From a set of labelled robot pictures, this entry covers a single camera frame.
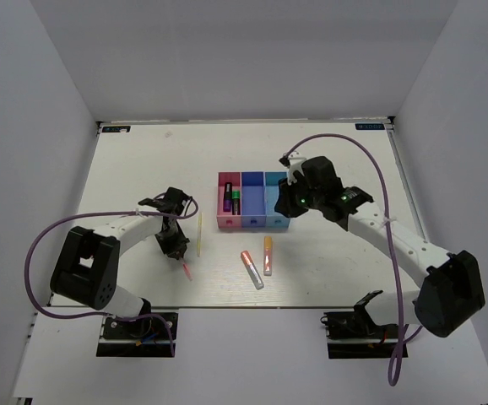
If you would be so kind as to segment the pink gel pen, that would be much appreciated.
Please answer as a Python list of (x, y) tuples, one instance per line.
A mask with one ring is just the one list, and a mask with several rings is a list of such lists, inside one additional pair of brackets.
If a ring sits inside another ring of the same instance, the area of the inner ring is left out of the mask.
[(193, 281), (193, 278), (192, 278), (192, 274), (191, 274), (190, 268), (187, 265), (187, 262), (185, 261), (185, 259), (181, 259), (181, 262), (182, 262), (182, 267), (183, 267), (183, 270), (184, 270), (184, 273), (185, 273), (187, 279), (190, 282), (192, 282)]

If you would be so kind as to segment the yellow gel pen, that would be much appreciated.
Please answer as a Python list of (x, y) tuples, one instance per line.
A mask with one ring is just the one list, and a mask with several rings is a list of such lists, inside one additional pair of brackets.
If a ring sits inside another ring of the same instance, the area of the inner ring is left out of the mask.
[(202, 246), (202, 228), (203, 228), (203, 213), (198, 213), (198, 227), (197, 227), (197, 257), (201, 257)]

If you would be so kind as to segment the green cap black highlighter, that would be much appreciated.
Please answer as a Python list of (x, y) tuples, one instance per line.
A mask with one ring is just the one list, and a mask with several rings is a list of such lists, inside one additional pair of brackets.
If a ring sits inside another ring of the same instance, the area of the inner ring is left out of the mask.
[(241, 214), (241, 194), (238, 190), (234, 190), (232, 192), (232, 214), (233, 215), (240, 215)]

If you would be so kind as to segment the purple cap black highlighter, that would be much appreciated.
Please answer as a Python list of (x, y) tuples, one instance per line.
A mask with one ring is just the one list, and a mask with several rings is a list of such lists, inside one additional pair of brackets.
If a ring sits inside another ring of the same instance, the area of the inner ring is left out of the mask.
[(226, 182), (224, 184), (224, 193), (223, 193), (223, 211), (225, 213), (232, 212), (232, 183)]

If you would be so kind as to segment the yellow cap orange marker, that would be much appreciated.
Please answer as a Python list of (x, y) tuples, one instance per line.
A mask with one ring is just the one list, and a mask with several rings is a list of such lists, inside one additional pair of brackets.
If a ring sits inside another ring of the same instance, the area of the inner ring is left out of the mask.
[(263, 240), (263, 275), (272, 275), (272, 252), (273, 239), (271, 236), (265, 236)]

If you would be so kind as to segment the orange cap grey marker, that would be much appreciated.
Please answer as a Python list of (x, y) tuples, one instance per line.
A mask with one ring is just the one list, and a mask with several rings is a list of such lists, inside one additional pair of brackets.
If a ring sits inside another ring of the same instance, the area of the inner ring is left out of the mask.
[(260, 272), (258, 271), (257, 267), (255, 266), (252, 257), (249, 251), (242, 251), (241, 252), (241, 260), (247, 270), (247, 273), (252, 280), (252, 283), (256, 290), (260, 290), (264, 288), (264, 282), (261, 278)]

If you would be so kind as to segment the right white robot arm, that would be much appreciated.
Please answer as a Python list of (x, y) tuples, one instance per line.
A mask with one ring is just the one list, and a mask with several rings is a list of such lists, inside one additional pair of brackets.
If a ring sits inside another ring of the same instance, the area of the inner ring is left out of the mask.
[(360, 299), (337, 338), (375, 336), (387, 325), (420, 325), (446, 338), (485, 305), (476, 258), (435, 246), (389, 220), (373, 197), (357, 186), (346, 187), (324, 156), (282, 157), (287, 176), (279, 181), (277, 213), (294, 219), (316, 210), (343, 230), (370, 243), (385, 256), (394, 254), (400, 269), (416, 285), (414, 291), (387, 294), (375, 290)]

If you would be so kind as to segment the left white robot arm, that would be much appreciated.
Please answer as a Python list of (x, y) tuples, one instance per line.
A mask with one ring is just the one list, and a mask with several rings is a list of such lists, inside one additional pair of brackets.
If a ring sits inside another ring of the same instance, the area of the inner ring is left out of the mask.
[(123, 318), (123, 326), (135, 337), (152, 327), (150, 303), (117, 284), (121, 256), (153, 236), (164, 256), (182, 261), (189, 239), (178, 223), (193, 203), (184, 191), (170, 187), (138, 205), (152, 212), (123, 215), (114, 221), (86, 229), (69, 230), (52, 274), (50, 288), (90, 309)]

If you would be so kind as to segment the light blue drawer box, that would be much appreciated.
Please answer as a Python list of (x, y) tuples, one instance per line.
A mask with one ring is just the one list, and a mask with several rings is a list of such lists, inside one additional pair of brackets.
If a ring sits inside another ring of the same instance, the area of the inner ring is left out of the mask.
[(266, 207), (266, 227), (270, 229), (288, 229), (290, 219), (274, 208), (279, 199), (279, 181), (286, 178), (283, 171), (268, 171), (265, 173), (265, 207)]

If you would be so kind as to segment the dark blue drawer box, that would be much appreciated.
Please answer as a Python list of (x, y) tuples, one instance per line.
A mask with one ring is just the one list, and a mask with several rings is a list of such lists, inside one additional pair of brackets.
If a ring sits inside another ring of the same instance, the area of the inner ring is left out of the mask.
[(266, 226), (264, 173), (241, 173), (241, 225), (243, 228)]

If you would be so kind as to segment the right blue table label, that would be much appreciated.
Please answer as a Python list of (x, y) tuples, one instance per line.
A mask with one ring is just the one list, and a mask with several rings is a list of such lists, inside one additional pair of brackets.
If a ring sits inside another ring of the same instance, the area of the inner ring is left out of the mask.
[(385, 126), (380, 122), (357, 122), (355, 129), (357, 131), (384, 131)]

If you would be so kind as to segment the blue table label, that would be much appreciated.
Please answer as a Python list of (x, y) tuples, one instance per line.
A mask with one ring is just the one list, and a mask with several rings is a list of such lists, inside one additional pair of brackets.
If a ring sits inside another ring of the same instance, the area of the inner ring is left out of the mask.
[(380, 122), (357, 122), (355, 129), (357, 131), (384, 131), (385, 126)]
[(127, 133), (130, 130), (130, 126), (106, 126), (101, 128), (102, 133)]

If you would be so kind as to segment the left blue table label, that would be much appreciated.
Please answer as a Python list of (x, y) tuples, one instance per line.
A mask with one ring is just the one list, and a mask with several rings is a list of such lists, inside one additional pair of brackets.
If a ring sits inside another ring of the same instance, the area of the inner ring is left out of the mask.
[(130, 130), (130, 126), (106, 126), (101, 128), (102, 133), (127, 133)]

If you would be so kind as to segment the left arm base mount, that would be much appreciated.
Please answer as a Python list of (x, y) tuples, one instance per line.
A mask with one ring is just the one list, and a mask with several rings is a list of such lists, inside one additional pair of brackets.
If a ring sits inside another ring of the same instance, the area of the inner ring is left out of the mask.
[(98, 358), (172, 358), (176, 349), (179, 314), (161, 312), (170, 332), (158, 318), (136, 322), (104, 320), (100, 330)]

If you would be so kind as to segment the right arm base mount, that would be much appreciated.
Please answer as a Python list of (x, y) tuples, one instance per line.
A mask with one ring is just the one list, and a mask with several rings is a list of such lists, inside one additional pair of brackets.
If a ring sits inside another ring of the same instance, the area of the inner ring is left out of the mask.
[(365, 325), (353, 311), (324, 312), (329, 359), (388, 359), (398, 343), (398, 327)]

